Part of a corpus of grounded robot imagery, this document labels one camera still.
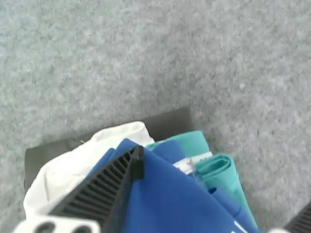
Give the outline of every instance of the blue fabric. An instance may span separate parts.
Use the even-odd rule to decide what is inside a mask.
[[[156,151],[163,155],[161,152],[167,148],[172,157],[180,160],[185,155],[176,145],[174,142],[163,144]],[[134,146],[135,143],[125,139],[109,159],[101,160],[96,167]],[[133,183],[122,232],[242,233],[234,224],[234,217],[203,185],[173,167],[173,161],[168,153],[161,158],[144,150],[144,179]]]
[[[212,188],[208,191],[247,232],[259,232],[246,211],[225,191]]]
[[[202,131],[181,133],[173,137],[169,137],[163,141],[150,144],[146,148],[148,148],[149,150],[153,150],[157,146],[161,145],[163,142],[171,140],[174,140],[179,144],[186,157],[193,157],[209,152],[209,147]]]

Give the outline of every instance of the white cloth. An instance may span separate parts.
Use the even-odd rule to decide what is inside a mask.
[[[89,141],[40,169],[24,199],[26,217],[46,214],[84,179],[110,148],[115,149],[125,138],[144,147],[155,142],[141,121],[98,131]]]

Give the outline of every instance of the stack of clothes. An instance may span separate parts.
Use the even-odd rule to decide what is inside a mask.
[[[178,120],[175,123],[168,128],[178,132]],[[86,176],[141,145],[144,178],[133,183],[122,232],[261,232],[231,156],[213,155],[201,131],[173,133],[157,140],[163,134],[155,139],[146,125],[134,121],[102,129],[88,141],[80,140],[75,149],[54,156],[40,168],[29,188],[26,184],[26,217],[47,214]],[[165,130],[158,126],[154,132]]]

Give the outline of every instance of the teal fabric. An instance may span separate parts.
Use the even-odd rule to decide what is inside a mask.
[[[195,176],[208,188],[221,188],[227,191],[248,213],[255,227],[256,221],[247,204],[239,175],[233,159],[226,154],[216,154],[210,158],[198,162]]]
[[[163,141],[150,144],[146,148],[149,150],[153,150],[159,144],[170,140],[175,140],[187,157],[193,157],[209,152],[209,147],[202,131],[181,133],[176,136],[169,137]]]

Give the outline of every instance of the carpet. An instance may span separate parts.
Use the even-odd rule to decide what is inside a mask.
[[[282,226],[311,196],[310,38],[308,0],[1,0],[0,232],[26,148],[182,106]]]

